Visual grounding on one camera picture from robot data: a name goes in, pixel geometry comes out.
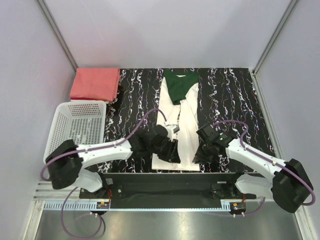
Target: dark green fabric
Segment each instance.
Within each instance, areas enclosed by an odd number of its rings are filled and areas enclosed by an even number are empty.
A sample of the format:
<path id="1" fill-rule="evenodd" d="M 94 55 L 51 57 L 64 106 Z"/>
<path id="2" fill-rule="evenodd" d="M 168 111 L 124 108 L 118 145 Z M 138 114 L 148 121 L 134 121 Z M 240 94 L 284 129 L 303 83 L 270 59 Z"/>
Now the dark green fabric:
<path id="1" fill-rule="evenodd" d="M 173 105 L 180 105 L 180 101 L 186 99 L 189 89 L 199 82 L 199 75 L 194 71 L 177 73 L 166 69 L 163 73 Z"/>

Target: plastic basket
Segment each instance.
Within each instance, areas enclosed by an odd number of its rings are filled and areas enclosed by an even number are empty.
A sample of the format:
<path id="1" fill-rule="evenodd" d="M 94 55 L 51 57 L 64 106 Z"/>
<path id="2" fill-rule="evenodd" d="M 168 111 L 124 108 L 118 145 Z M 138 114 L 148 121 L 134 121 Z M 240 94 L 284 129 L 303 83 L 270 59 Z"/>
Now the plastic basket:
<path id="1" fill-rule="evenodd" d="M 65 140 L 86 145 L 102 143 L 106 107 L 104 101 L 94 100 L 61 103 L 55 110 L 43 160 Z"/>

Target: green and white garment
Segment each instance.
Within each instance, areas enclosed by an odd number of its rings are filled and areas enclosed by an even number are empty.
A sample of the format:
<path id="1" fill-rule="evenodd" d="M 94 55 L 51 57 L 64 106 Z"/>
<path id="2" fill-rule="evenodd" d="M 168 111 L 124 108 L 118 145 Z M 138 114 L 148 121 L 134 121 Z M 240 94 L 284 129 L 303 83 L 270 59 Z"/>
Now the green and white garment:
<path id="1" fill-rule="evenodd" d="M 186 170 L 200 171 L 199 164 L 192 161 L 199 146 L 198 130 L 198 90 L 199 75 L 196 72 L 176 74 L 164 70 L 161 83 L 159 109 L 167 118 L 166 124 L 178 124 L 180 131 L 175 138 L 178 140 L 177 151 L 181 163 L 169 163 L 152 155 L 154 170 Z M 158 112 L 156 124 L 165 125 L 165 120 Z"/>

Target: folded red cloth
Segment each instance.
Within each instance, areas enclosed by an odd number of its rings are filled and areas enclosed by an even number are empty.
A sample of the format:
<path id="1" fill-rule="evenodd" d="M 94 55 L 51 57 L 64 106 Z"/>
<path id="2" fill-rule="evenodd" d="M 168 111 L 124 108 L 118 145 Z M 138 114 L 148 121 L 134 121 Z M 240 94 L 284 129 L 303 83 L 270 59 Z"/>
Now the folded red cloth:
<path id="1" fill-rule="evenodd" d="M 119 68 L 78 68 L 70 98 L 112 102 L 117 97 L 119 80 Z"/>

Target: shiny floor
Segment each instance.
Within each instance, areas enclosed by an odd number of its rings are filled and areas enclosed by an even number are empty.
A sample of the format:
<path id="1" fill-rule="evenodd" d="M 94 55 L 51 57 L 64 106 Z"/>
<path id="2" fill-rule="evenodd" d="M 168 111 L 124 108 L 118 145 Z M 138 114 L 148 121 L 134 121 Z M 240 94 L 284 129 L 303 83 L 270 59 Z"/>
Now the shiny floor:
<path id="1" fill-rule="evenodd" d="M 258 203 L 248 202 L 248 212 Z M 71 233 L 93 234 L 99 220 L 83 211 L 66 211 L 65 224 Z M 106 231 L 100 240 L 302 240 L 294 214 L 266 202 L 256 215 L 221 217 L 206 212 L 109 212 L 103 215 Z M 59 211 L 45 210 L 36 240 L 72 239 L 63 230 Z"/>

